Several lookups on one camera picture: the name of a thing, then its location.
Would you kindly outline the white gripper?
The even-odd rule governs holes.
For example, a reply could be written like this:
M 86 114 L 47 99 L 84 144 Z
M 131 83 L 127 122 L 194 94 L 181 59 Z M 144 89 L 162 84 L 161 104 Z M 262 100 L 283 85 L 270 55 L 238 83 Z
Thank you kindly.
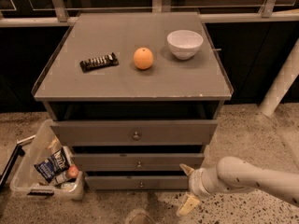
M 200 168 L 194 170 L 191 166 L 181 163 L 180 168 L 189 176 L 189 190 L 182 198 L 177 210 L 179 217 L 188 215 L 199 205 L 200 198 L 209 197 L 218 189 L 218 176 L 216 168 Z

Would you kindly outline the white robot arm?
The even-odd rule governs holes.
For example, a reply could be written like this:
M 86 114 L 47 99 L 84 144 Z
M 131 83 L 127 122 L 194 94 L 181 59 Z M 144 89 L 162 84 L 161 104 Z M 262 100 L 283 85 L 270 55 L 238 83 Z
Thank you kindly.
M 258 191 L 298 205 L 298 104 L 280 101 L 298 75 L 293 47 L 260 105 L 227 105 L 200 169 L 181 166 L 188 178 L 180 216 L 204 200 Z

